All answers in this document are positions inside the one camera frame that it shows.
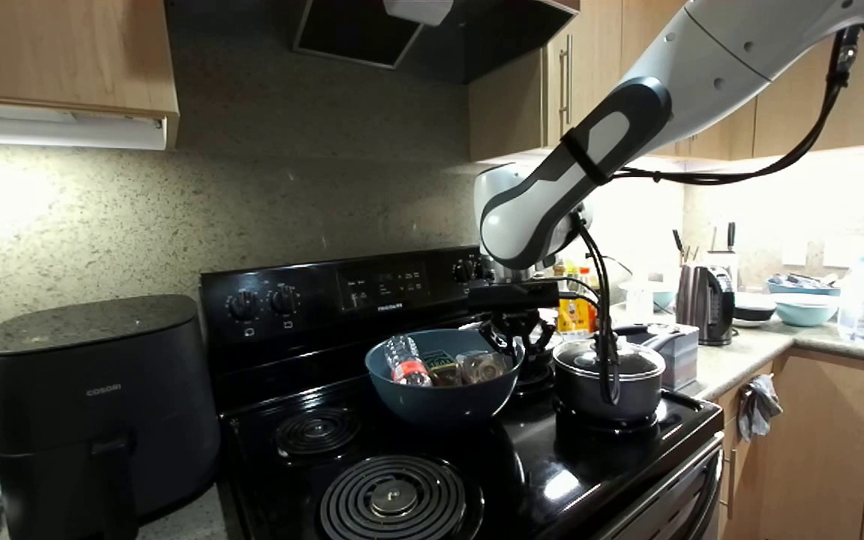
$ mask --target black electric stove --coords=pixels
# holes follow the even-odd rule
[[[663,394],[655,422],[622,428],[562,407],[553,381],[535,379],[475,428],[423,431],[390,418],[369,387],[366,347],[488,317],[466,304],[482,285],[478,250],[201,280],[223,505],[243,538],[603,538],[635,530],[646,507],[670,507],[650,505],[657,493],[714,507],[724,421],[678,394]],[[650,528],[675,518],[693,513],[663,510]]]

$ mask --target robotic arm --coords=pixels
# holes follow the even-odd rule
[[[864,26],[864,0],[686,0],[522,184],[487,201],[482,250],[512,269],[555,256],[572,234],[567,215],[618,167],[724,120],[847,26]]]

